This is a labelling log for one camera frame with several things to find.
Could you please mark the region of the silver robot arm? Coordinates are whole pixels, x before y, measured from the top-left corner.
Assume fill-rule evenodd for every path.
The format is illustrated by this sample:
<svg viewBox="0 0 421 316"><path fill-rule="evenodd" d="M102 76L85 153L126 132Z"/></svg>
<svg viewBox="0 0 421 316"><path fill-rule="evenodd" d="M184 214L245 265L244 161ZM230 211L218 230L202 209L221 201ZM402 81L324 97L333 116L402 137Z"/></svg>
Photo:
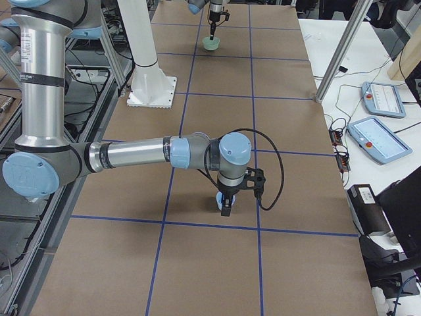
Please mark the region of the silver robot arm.
<svg viewBox="0 0 421 316"><path fill-rule="evenodd" d="M210 24L210 40L214 40L214 34L217 24L220 22L221 16L225 15L223 0L189 0L187 1L188 9L192 14L197 14L201 9L209 4L209 13L207 14Z"/></svg>
<svg viewBox="0 0 421 316"><path fill-rule="evenodd" d="M64 137L65 40L95 30L101 35L99 1L13 1L20 27L22 133L3 163L6 184L26 198L105 169L168 162L180 169L217 172L217 202L223 216L234 196L248 187L251 142L239 132L219 140L197 132L123 143L72 143Z"/></svg>

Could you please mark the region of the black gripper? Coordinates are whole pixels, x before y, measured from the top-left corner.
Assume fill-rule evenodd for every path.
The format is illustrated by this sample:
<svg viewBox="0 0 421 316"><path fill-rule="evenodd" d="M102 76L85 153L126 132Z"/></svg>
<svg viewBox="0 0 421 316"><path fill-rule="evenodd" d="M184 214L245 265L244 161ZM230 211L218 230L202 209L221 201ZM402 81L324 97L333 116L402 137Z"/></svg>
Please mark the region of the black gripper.
<svg viewBox="0 0 421 316"><path fill-rule="evenodd" d="M222 13L216 12L216 11L210 11L209 13L209 20L211 22L210 24L210 40L214 39L214 34L216 31L216 23L220 22Z"/></svg>
<svg viewBox="0 0 421 316"><path fill-rule="evenodd" d="M218 183L218 191L222 194L221 215L229 217L232 210L232 197L240 191L240 186L227 186Z"/></svg>

